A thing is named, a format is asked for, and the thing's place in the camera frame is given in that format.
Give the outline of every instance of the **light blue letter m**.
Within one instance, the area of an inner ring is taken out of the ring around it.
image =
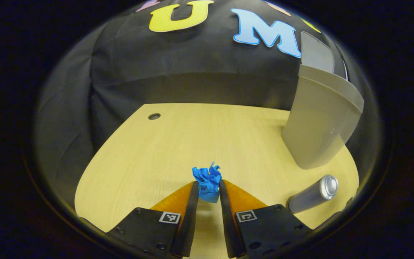
[[[239,17],[239,34],[233,37],[235,41],[250,45],[258,45],[260,40],[253,35],[253,30],[255,29],[266,46],[272,47],[280,36],[281,43],[277,45],[277,48],[294,57],[301,57],[301,52],[298,50],[298,45],[295,39],[295,28],[292,26],[281,21],[275,21],[269,26],[258,15],[249,10],[233,8],[231,11],[236,13]]]

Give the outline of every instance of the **wooden table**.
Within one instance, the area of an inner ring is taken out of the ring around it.
[[[149,120],[153,113],[160,118]],[[267,205],[285,205],[326,174],[337,177],[335,198],[295,215],[315,228],[355,195],[358,172],[346,147],[324,166],[300,169],[281,139],[288,116],[286,110],[241,105],[143,105],[87,166],[76,190],[76,213],[108,232],[134,208],[151,208],[192,182],[192,167],[215,161],[223,179]],[[199,200],[191,257],[227,258],[220,202]]]

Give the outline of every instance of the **dark background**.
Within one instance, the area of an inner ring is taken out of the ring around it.
[[[77,40],[131,1],[0,1],[0,258],[113,258],[42,200],[21,136],[37,90]],[[289,1],[331,30],[371,72],[394,153],[368,205],[298,258],[414,258],[414,1]]]

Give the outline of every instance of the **black cloth backdrop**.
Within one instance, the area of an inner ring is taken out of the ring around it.
[[[347,143],[361,181],[381,149],[381,120],[373,90],[342,44],[317,33],[295,13],[291,17],[263,1],[215,0],[207,19],[194,27],[164,33],[148,28],[151,11],[180,4],[172,19],[191,15],[185,1],[165,0],[135,13],[117,15],[82,38],[41,87],[33,146],[40,173],[54,194],[74,208],[79,179],[111,134],[145,103],[222,103],[290,110],[301,59],[266,47],[233,40],[239,21],[231,8],[251,10],[271,25],[309,32],[335,55],[335,74],[350,81],[365,99],[363,116]]]

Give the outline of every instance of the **blue crumpled paper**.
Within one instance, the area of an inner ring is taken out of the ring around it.
[[[213,164],[215,162],[208,170],[207,168],[197,169],[197,167],[193,167],[193,176],[199,182],[199,198],[207,202],[217,203],[220,197],[218,188],[220,187],[221,173],[218,171],[220,167],[218,165],[213,166]]]

